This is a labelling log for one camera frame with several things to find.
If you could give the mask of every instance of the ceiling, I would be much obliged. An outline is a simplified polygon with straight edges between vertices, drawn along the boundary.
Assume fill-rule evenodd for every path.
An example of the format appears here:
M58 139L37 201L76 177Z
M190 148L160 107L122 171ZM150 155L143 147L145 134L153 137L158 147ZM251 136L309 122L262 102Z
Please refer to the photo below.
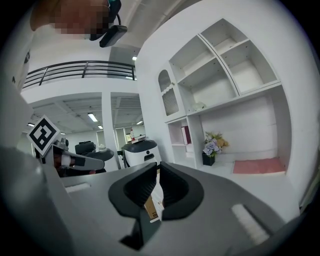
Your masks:
M121 0L119 11L122 25L128 32L117 42L117 47L141 48L144 42L168 19L200 0ZM34 35L33 48L61 40L70 40L72 36L58 34L51 26L38 29Z
M55 99L53 102L33 106L33 110L30 123L35 124L46 115L66 134L101 131L98 126L103 126L101 97ZM130 127L143 119L139 96L111 97L111 111L114 128ZM98 122L93 122L88 113L93 113ZM26 126L25 132L30 129L30 126Z
M111 97L114 128L131 127L143 120L139 96Z

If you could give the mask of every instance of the flower arrangement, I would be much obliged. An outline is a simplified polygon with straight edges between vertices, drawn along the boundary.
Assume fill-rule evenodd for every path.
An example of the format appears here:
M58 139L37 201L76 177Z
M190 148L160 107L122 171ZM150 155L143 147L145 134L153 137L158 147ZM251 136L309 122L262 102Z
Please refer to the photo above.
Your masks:
M222 138L221 133L214 134L205 132L204 150L203 152L210 158L220 154L224 147L228 147L229 143Z

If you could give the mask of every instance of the person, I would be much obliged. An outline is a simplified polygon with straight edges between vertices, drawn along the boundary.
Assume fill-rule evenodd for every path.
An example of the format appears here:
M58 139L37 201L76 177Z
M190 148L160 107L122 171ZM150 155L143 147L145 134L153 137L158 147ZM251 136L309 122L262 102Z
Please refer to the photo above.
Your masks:
M106 24L108 0L39 0L22 17L0 55L0 118L6 126L0 145L16 147L33 109L21 97L35 31L51 24L63 34L92 34Z

